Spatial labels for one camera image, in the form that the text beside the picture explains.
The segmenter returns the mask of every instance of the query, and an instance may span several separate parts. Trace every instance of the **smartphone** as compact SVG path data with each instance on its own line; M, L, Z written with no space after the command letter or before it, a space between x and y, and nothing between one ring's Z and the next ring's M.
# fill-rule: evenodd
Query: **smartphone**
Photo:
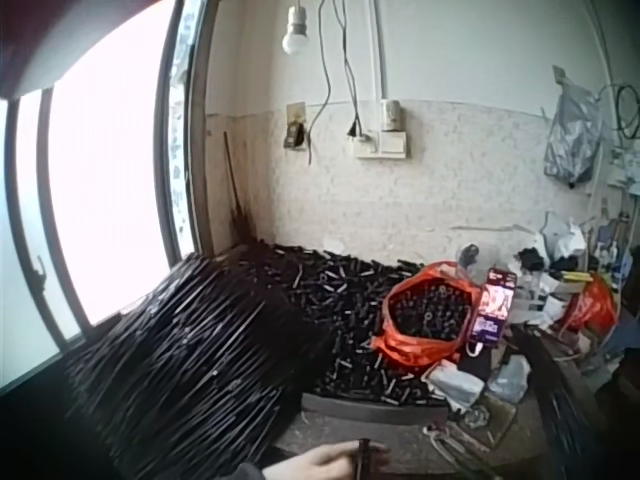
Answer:
M513 272L489 269L469 341L495 347L507 324L518 277Z

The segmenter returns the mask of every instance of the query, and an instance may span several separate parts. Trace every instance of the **sleeve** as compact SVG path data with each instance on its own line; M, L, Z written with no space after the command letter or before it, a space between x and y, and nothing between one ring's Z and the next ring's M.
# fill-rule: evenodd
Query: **sleeve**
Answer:
M265 480L262 472L251 464L243 463L229 477L218 478L216 480Z

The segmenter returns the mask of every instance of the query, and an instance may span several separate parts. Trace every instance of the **tiled wall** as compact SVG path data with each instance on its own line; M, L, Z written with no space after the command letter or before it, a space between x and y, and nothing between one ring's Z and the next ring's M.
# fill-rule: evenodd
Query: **tiled wall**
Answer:
M209 223L211 239L216 254L233 246L231 230L232 196L229 181L229 169L224 153L224 132L233 138L235 119L228 115L208 115L205 143L207 176L207 201L209 204Z
M259 236L312 248L331 239L365 258L430 262L452 258L469 242L512 254L526 235L509 227L537 229L546 210L585 219L584 191L542 173L544 119L466 104L402 104L409 160L352 158L347 104L328 107L318 121L311 165L306 151L283 149L284 112L231 122L242 195ZM363 118L373 118L369 107L363 106ZM309 110L310 118L315 112ZM216 188L209 192L210 203L222 202Z

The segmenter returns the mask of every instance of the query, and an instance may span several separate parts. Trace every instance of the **orange plastic bag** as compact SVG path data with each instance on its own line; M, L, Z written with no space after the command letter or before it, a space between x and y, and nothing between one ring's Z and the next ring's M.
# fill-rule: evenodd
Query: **orange plastic bag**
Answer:
M467 315L458 338L452 342L429 338L403 335L396 328L389 312L390 301L398 294L427 286L434 280L444 280L448 285L471 294L472 308ZM383 334L374 337L372 346L382 350L387 356L401 365L413 368L427 367L450 357L467 340L470 322L475 316L475 309L480 300L482 290L473 285L466 272L455 262L438 262L427 265L417 275L396 285L382 303Z
M584 291L569 305L564 328L580 330L588 327L600 337L605 337L616 325L617 310L607 282L594 275Z

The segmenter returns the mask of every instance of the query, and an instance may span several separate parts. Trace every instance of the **window frame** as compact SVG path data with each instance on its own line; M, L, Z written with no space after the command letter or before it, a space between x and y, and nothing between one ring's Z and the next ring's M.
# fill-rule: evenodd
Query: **window frame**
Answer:
M185 201L187 203L190 220L190 234L193 236L197 251L208 256L213 256L206 188L202 188L201 183L205 185L206 182L204 178L204 142L206 138L204 99L208 71L207 66L213 27L220 0L202 0L202 2L199 18L196 21L194 41L189 51L187 76L184 83L184 128L181 133L184 135L184 171L187 192ZM175 0L162 50L153 123L153 169L157 214L162 241L170 267L173 267L181 260L178 231L172 209L169 177L171 170L168 127L170 121L169 94L171 71L184 7L185 0ZM12 390L17 385L20 385L28 378L37 374L61 357L64 357L75 348L80 347L85 342L92 343L98 340L122 320L123 312L131 308L131 305L123 305L118 311L109 315L104 320L101 320L95 325L91 324L79 299L73 280L71 279L55 220L49 175L49 126L54 92L55 86L42 90L36 133L36 178L38 203L41 212L40 221L42 221L46 245L49 250L48 253L53 263L53 272L43 272L43 275L41 275L37 266L34 265L20 212L16 163L19 98L7 101L5 144L3 147L5 150L5 163L3 168L9 226L20 269L22 270L29 293L34 300L41 320L57 346L59 353L11 381L9 384L0 387L0 395ZM46 275L56 275L60 282L64 298L73 314L73 318L78 323L80 333L69 339L65 338L44 295Z

